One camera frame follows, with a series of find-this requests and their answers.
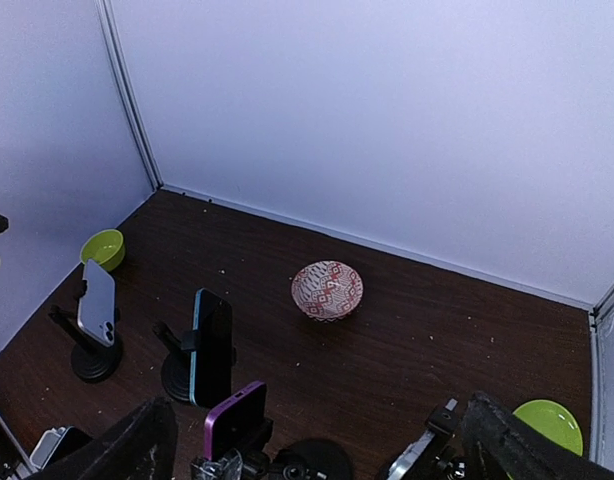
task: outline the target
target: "red patterned bowl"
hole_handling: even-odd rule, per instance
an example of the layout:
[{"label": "red patterned bowl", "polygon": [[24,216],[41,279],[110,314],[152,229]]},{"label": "red patterned bowl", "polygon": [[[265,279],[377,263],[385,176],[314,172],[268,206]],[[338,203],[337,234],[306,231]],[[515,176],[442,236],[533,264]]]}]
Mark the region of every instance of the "red patterned bowl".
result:
[{"label": "red patterned bowl", "polygon": [[291,296],[308,317],[333,322],[358,306],[363,296],[363,281],[356,270],[344,263],[316,262],[294,277]]}]

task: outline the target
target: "purple phone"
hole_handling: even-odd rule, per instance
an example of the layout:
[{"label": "purple phone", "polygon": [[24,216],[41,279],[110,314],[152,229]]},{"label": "purple phone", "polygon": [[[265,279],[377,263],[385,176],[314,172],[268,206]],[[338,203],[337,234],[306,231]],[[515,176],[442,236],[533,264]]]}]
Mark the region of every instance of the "purple phone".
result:
[{"label": "purple phone", "polygon": [[265,422],[267,385],[252,382],[216,405],[205,419],[204,456],[217,461]]}]

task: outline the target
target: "phone stand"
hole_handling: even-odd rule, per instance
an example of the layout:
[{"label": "phone stand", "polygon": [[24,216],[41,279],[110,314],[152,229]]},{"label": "phone stand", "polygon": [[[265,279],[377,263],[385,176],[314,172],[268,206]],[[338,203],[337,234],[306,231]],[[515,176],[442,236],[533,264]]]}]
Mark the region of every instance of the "phone stand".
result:
[{"label": "phone stand", "polygon": [[[191,353],[198,350],[198,332],[183,333],[179,340],[164,322],[157,322],[153,327],[156,337],[167,347],[169,355],[160,369],[160,380],[167,395],[181,403],[191,403],[189,397],[189,374],[191,370]],[[236,349],[232,350],[232,366],[236,364]]]},{"label": "phone stand", "polygon": [[[115,317],[115,321],[118,322],[118,309],[115,309]],[[76,319],[74,313],[52,305],[49,318],[76,342],[71,351],[71,369],[83,382],[102,382],[116,371],[123,356],[123,344],[118,333],[115,334],[113,345],[106,347],[90,339],[74,326],[72,323],[72,320]]]},{"label": "phone stand", "polygon": [[336,442],[309,438],[281,450],[269,465],[269,480],[352,480],[354,468]]}]

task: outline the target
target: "green plate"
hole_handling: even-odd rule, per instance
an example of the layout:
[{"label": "green plate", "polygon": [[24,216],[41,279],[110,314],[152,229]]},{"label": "green plate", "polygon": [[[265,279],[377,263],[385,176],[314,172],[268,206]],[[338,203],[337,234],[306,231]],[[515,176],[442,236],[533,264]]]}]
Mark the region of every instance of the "green plate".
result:
[{"label": "green plate", "polygon": [[576,418],[562,405],[551,400],[532,400],[522,404],[514,415],[576,455],[583,454],[583,434]]}]

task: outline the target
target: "ceramic bowl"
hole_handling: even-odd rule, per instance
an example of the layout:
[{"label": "ceramic bowl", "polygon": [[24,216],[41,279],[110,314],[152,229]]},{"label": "ceramic bowl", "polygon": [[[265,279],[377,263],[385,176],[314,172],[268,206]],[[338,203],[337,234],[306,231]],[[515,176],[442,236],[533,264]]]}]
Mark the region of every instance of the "ceramic bowl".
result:
[{"label": "ceramic bowl", "polygon": [[356,270],[344,263],[316,262],[296,274],[291,296],[308,317],[333,322],[358,306],[363,296],[363,281]]},{"label": "ceramic bowl", "polygon": [[103,230],[87,240],[80,251],[80,261],[94,260],[106,271],[111,272],[125,258],[125,241],[118,230]]}]

